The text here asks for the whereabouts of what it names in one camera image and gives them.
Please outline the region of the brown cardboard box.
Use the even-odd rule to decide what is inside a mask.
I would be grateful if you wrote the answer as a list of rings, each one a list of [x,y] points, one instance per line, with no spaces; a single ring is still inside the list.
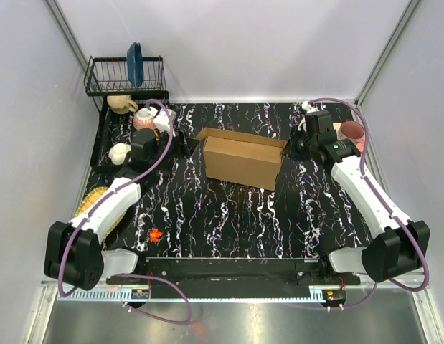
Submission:
[[[215,128],[203,128],[207,178],[273,191],[283,163],[285,140]]]

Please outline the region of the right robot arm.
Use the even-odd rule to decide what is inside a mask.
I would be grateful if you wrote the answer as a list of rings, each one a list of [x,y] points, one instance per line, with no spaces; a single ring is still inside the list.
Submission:
[[[328,111],[306,114],[292,129],[284,152],[293,160],[322,166],[349,195],[372,236],[366,247],[326,252],[317,268],[322,282],[333,284],[344,273],[357,273],[380,283],[426,268],[429,227],[401,211],[373,180],[360,150],[348,138],[337,137]]]

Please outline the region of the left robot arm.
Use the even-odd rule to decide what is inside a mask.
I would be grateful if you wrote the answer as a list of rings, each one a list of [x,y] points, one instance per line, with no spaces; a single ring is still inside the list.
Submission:
[[[146,278],[147,266],[132,249],[104,250],[115,223],[156,185],[180,158],[191,158],[199,141],[181,130],[136,131],[108,190],[80,215],[49,228],[44,275],[74,288],[91,290],[100,280],[123,275],[130,283]]]

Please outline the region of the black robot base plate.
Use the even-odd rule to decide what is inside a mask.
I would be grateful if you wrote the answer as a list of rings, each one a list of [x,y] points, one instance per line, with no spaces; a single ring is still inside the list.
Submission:
[[[190,302],[320,302],[323,288],[361,283],[320,268],[316,259],[149,257],[134,273],[174,283]]]

